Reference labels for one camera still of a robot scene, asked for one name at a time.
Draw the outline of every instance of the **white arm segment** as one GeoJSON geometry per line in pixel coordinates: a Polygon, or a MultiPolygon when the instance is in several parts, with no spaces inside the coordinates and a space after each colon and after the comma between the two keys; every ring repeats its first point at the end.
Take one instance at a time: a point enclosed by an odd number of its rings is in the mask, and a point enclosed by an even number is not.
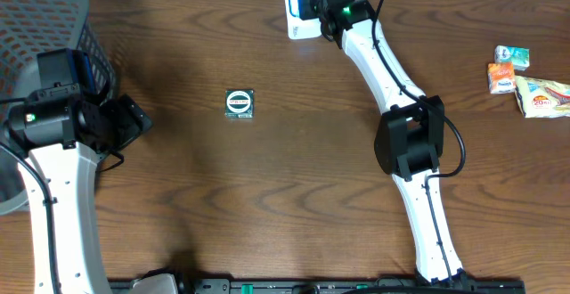
{"type": "MultiPolygon", "coordinates": [[[[403,71],[398,60],[394,57],[384,38],[379,22],[376,28],[380,50],[390,65],[391,70],[398,76],[398,79],[406,86],[408,91],[416,96],[424,95],[421,89],[413,84],[403,71]]],[[[374,94],[374,98],[376,98],[380,113],[389,111],[390,107],[394,105],[405,107],[415,103],[408,96],[400,93],[400,88],[395,84],[384,67],[382,60],[378,57],[372,43],[372,20],[358,22],[353,25],[352,29],[345,31],[342,37],[342,45],[346,55],[354,61],[364,76],[366,83],[374,94]]],[[[441,281],[449,276],[440,247],[437,245],[436,229],[429,209],[428,196],[426,195],[426,190],[421,187],[426,175],[430,174],[432,174],[431,170],[418,173],[411,177],[412,180],[410,182],[405,182],[397,175],[392,175],[392,177],[402,194],[406,212],[410,219],[411,231],[416,245],[416,266],[418,271],[428,281],[435,278],[441,281]]],[[[452,239],[445,221],[444,207],[439,192],[439,179],[430,179],[429,187],[439,233],[452,275],[455,275],[457,270],[462,268],[462,265],[455,249],[453,249],[452,239]]]]}
{"type": "MultiPolygon", "coordinates": [[[[31,151],[26,161],[49,181],[53,199],[55,248],[62,293],[110,294],[103,269],[97,230],[94,179],[98,156],[77,143],[63,150],[55,144],[31,151]]],[[[44,195],[31,174],[19,166],[28,192],[32,220],[36,294],[53,294],[47,248],[44,195]]]]}
{"type": "MultiPolygon", "coordinates": [[[[431,172],[431,169],[428,169],[411,176],[411,182],[405,182],[400,176],[392,175],[402,194],[403,203],[410,220],[411,233],[416,245],[418,272],[430,282],[435,278],[440,281],[449,278],[441,248],[437,245],[436,229],[429,209],[428,196],[426,190],[421,187],[426,176],[432,174],[434,173],[431,172]]],[[[452,275],[456,275],[458,270],[463,268],[463,265],[453,248],[452,238],[445,220],[444,205],[439,191],[439,178],[429,180],[429,193],[434,205],[437,227],[442,238],[447,262],[452,275]]]]}
{"type": "MultiPolygon", "coordinates": [[[[416,96],[425,95],[403,71],[402,66],[394,57],[388,46],[380,22],[376,24],[376,36],[379,39],[379,47],[386,58],[390,69],[398,76],[400,82],[408,91],[416,96]]],[[[380,113],[390,110],[390,107],[398,105],[405,107],[415,103],[410,97],[400,93],[400,88],[395,84],[392,77],[378,57],[372,43],[372,20],[365,20],[353,25],[353,28],[345,31],[342,35],[342,47],[346,55],[350,57],[361,71],[366,83],[370,87],[376,102],[380,107],[380,113]]]]}

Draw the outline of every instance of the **black clamp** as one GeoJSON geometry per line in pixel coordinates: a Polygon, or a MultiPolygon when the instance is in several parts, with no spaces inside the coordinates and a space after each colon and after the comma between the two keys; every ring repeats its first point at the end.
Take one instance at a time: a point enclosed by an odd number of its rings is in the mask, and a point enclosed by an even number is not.
{"type": "Polygon", "coordinates": [[[57,197],[53,197],[53,199],[51,199],[51,200],[43,200],[43,201],[42,201],[42,205],[44,205],[44,206],[47,206],[47,205],[54,205],[54,204],[57,204],[57,203],[58,203],[57,197]]]}
{"type": "MultiPolygon", "coordinates": [[[[422,98],[444,113],[439,96],[422,98]]],[[[444,121],[419,102],[382,114],[376,140],[376,159],[386,174],[406,182],[427,169],[436,171],[444,151],[444,121]]]]}
{"type": "Polygon", "coordinates": [[[107,99],[107,79],[97,92],[89,57],[61,49],[37,56],[41,88],[10,109],[0,127],[22,157],[32,149],[61,143],[89,146],[100,161],[121,151],[152,127],[147,114],[128,95],[107,99]]]}
{"type": "Polygon", "coordinates": [[[299,18],[319,18],[321,33],[342,48],[342,34],[355,23],[374,19],[375,12],[368,0],[298,0],[299,18]]]}

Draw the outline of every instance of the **orange package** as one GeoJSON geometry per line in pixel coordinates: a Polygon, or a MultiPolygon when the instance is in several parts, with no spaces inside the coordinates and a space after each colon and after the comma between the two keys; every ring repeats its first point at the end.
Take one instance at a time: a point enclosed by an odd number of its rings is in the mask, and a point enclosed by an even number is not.
{"type": "Polygon", "coordinates": [[[488,75],[491,94],[514,93],[517,89],[512,62],[489,63],[488,75]]]}

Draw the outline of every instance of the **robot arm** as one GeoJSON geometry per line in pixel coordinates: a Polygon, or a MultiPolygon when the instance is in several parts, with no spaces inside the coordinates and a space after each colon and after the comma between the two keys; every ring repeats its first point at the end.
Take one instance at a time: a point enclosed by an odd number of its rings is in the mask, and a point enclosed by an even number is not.
{"type": "Polygon", "coordinates": [[[426,177],[437,174],[438,158],[443,152],[444,122],[423,106],[403,94],[387,66],[406,90],[424,102],[444,106],[436,97],[425,98],[403,71],[376,24],[380,59],[372,40],[375,12],[366,0],[299,0],[302,20],[319,18],[323,35],[336,41],[339,48],[354,61],[374,94],[382,119],[375,141],[380,166],[392,175],[402,194],[416,245],[416,265],[419,275],[435,283],[456,276],[462,271],[461,262],[453,249],[439,193],[439,179],[430,180],[431,188],[423,188],[426,177]],[[432,216],[426,192],[430,193],[432,216]],[[441,243],[436,229],[439,229],[441,243]]]}
{"type": "Polygon", "coordinates": [[[152,123],[127,95],[103,102],[109,88],[94,91],[84,53],[40,53],[37,64],[42,88],[12,107],[4,124],[12,148],[47,189],[45,195],[19,165],[32,221],[34,292],[110,294],[96,223],[95,173],[108,154],[120,155],[152,123]]]}
{"type": "MultiPolygon", "coordinates": [[[[354,24],[351,29],[345,30],[342,36],[343,50],[346,55],[354,61],[364,76],[366,83],[378,103],[380,113],[385,114],[389,112],[392,106],[401,108],[413,105],[415,101],[405,94],[401,94],[400,89],[392,80],[384,64],[378,57],[372,43],[371,29],[372,20],[364,20],[354,24]]],[[[404,84],[411,93],[418,97],[423,96],[424,93],[411,82],[398,60],[394,57],[392,50],[384,38],[379,23],[377,24],[376,34],[379,38],[380,50],[386,57],[387,62],[391,65],[391,69],[399,77],[400,82],[404,84]]],[[[423,278],[430,282],[435,279],[444,280],[448,278],[442,253],[437,244],[436,231],[432,221],[428,198],[426,197],[426,190],[422,188],[426,176],[431,174],[433,174],[431,169],[421,171],[412,175],[409,182],[397,174],[392,174],[392,178],[402,194],[408,219],[410,220],[410,226],[416,245],[416,266],[418,272],[423,278]]],[[[450,269],[452,274],[455,275],[458,271],[462,270],[462,265],[457,253],[453,249],[452,239],[445,221],[444,208],[439,192],[439,179],[432,179],[430,185],[431,188],[429,192],[433,200],[439,232],[447,252],[450,269]]]]}

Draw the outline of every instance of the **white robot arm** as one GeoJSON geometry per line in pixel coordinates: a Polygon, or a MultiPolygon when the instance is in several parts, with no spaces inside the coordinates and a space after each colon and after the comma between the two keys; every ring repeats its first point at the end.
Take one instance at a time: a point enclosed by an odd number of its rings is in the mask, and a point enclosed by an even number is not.
{"type": "MultiPolygon", "coordinates": [[[[402,66],[394,57],[392,50],[388,46],[379,23],[376,25],[376,35],[379,47],[387,63],[394,71],[402,84],[409,92],[420,97],[424,93],[410,80],[403,71],[402,66]]],[[[372,20],[364,20],[353,25],[349,30],[343,32],[342,48],[346,55],[350,57],[361,71],[366,83],[374,94],[378,103],[380,113],[390,111],[392,106],[405,107],[416,103],[410,97],[401,93],[389,75],[386,67],[380,60],[372,42],[372,20]]],[[[419,274],[426,280],[444,280],[448,278],[448,272],[444,263],[444,258],[436,236],[436,230],[432,221],[431,211],[426,197],[426,190],[422,187],[426,176],[434,174],[431,169],[424,170],[411,176],[411,180],[406,182],[396,174],[392,174],[400,193],[410,220],[410,226],[416,245],[416,266],[419,274]]],[[[457,253],[453,249],[452,239],[445,221],[444,208],[439,192],[439,179],[430,181],[431,198],[433,200],[436,221],[439,233],[446,251],[452,275],[462,270],[461,262],[457,253]]]]}
{"type": "MultiPolygon", "coordinates": [[[[118,152],[152,122],[127,95],[106,100],[107,86],[93,92],[85,53],[62,49],[37,59],[42,88],[11,108],[3,128],[12,149],[0,145],[19,161],[28,194],[34,292],[110,294],[94,204],[97,165],[109,154],[122,162],[118,152]]],[[[170,287],[156,280],[133,293],[175,293],[172,275],[159,279],[170,287]]]]}

